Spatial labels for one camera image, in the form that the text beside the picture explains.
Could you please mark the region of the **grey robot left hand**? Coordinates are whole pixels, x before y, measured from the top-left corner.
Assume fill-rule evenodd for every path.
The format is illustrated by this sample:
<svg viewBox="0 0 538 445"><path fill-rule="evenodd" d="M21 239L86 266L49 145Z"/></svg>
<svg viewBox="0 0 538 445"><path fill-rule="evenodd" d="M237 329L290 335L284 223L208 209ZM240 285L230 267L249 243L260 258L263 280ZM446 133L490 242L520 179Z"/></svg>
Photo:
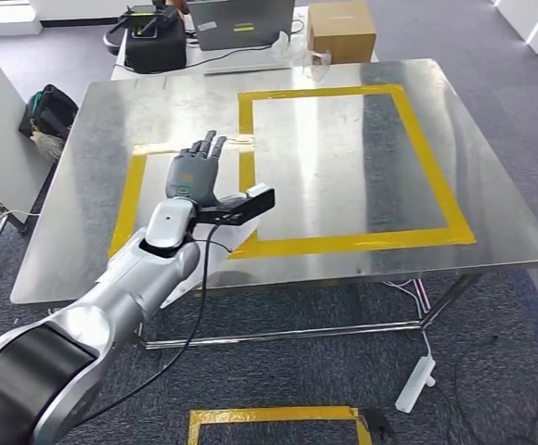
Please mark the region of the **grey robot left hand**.
<svg viewBox="0 0 538 445"><path fill-rule="evenodd" d="M226 136L216 136L215 130L208 131L203 139L191 147L180 150L171 162L166 184L167 198L184 198L198 209L228 208L248 199L246 194L236 193L217 197L214 190Z"/></svg>

